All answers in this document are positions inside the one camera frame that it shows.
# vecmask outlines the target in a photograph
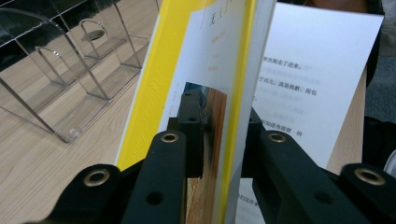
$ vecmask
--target metal ring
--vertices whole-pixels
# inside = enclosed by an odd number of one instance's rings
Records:
[[[99,175],[100,178],[92,179],[93,176]],[[94,170],[87,174],[84,178],[84,184],[88,187],[97,187],[103,185],[110,178],[110,173],[107,169]]]
[[[161,136],[161,140],[163,140],[165,143],[173,143],[178,140],[178,135],[175,133],[166,133]]]
[[[286,137],[280,133],[270,133],[268,134],[268,138],[273,142],[282,143],[286,141]]]
[[[359,168],[355,170],[355,175],[362,181],[369,183],[371,185],[381,186],[386,183],[384,177],[379,175],[377,172],[366,168]]]

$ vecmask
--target wooden surface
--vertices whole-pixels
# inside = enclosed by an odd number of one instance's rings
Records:
[[[135,4],[132,0],[119,2],[121,13],[127,17],[133,17],[128,11],[131,6],[128,4],[132,2]],[[130,33],[146,35],[149,33],[143,31],[146,28],[143,25],[141,32],[136,28]],[[106,65],[102,64],[95,69],[104,67]],[[361,157],[364,78],[328,166],[335,172],[342,164],[359,161]],[[22,223],[46,217],[65,186],[79,171],[96,163],[114,163],[135,85],[135,81],[131,81],[89,129],[70,145],[0,109],[0,223]]]

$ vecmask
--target white page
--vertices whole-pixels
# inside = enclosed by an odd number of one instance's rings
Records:
[[[238,192],[240,166],[242,164],[243,152],[245,149],[245,139],[248,128],[248,117],[250,114],[250,107],[253,101],[254,90],[251,86],[256,84],[259,67],[261,64],[261,57],[263,55],[264,40],[268,34],[268,27],[270,24],[272,12],[274,10],[275,0],[258,0],[255,3],[253,31],[251,35],[255,38],[251,40],[248,49],[247,70],[244,71],[246,75],[244,78],[238,79],[242,74],[237,73],[238,59],[241,53],[241,38],[244,34],[244,22],[246,22],[246,0],[230,1],[218,0],[212,5],[197,10],[191,13],[189,19],[189,26],[187,28],[183,46],[177,62],[177,68],[173,77],[171,88],[167,95],[166,104],[163,108],[163,117],[159,126],[159,132],[166,130],[169,118],[176,117],[178,107],[180,105],[180,96],[187,89],[201,89],[205,96],[207,92],[212,93],[217,91],[216,97],[218,99],[217,107],[224,106],[224,115],[222,115],[221,132],[219,134],[220,140],[219,148],[213,147],[211,153],[214,159],[210,158],[212,163],[211,168],[204,176],[210,176],[211,179],[206,183],[206,188],[214,188],[214,192],[206,192],[206,200],[213,201],[213,215],[212,223],[217,223],[218,214],[221,213],[224,206],[220,195],[224,192],[222,186],[229,186],[229,193],[233,195]],[[236,80],[242,81],[244,90],[242,94],[241,106],[239,107],[239,116],[237,119],[237,137],[235,144],[232,146],[233,157],[228,161],[226,152],[226,137],[229,134],[231,112],[236,108],[232,108],[233,98],[237,96],[233,94],[235,91]],[[231,164],[231,181],[225,182],[227,174],[224,172],[224,167]],[[228,197],[227,207],[225,208],[226,220],[233,219],[235,214],[236,200]]]
[[[326,167],[381,21],[277,3],[253,102],[265,129],[290,134]],[[241,180],[236,223],[263,223],[248,181]]]

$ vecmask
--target book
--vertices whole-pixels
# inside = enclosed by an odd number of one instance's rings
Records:
[[[204,223],[234,219],[254,87],[274,0],[164,1],[131,106],[116,164],[145,158],[152,137],[177,116],[181,94],[201,89],[211,132]]]

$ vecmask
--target clear acrylic holder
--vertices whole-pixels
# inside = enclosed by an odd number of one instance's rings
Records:
[[[152,38],[156,18],[160,11],[162,0],[121,0],[115,3],[119,8],[125,29],[135,46],[138,48],[137,57],[144,61],[149,49],[148,43]]]
[[[66,143],[73,142],[110,97],[71,40],[53,21],[17,9],[0,8],[0,28],[1,39],[15,41],[27,55],[1,72],[0,106]],[[81,67],[87,76],[78,76]],[[78,82],[70,85],[72,79]]]
[[[85,56],[104,59],[114,51],[121,65],[142,67],[113,0],[50,1]]]
[[[90,68],[106,62],[105,57],[114,53],[118,62],[112,65],[118,66],[107,69],[106,74],[95,74],[110,99],[140,73],[149,41],[140,38],[137,45],[143,50],[135,51],[113,0],[40,0],[39,3],[32,7],[32,1],[13,0],[5,6],[23,8],[51,20],[59,17]]]

